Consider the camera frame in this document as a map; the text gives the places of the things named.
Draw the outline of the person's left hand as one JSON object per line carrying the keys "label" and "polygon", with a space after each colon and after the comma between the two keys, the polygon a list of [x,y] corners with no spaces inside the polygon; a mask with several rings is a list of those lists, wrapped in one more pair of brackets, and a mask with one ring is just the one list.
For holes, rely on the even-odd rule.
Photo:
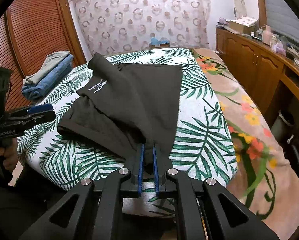
{"label": "person's left hand", "polygon": [[13,171],[18,163],[17,148],[17,138],[13,138],[11,144],[7,148],[0,148],[0,157],[4,158],[3,165],[8,171]]}

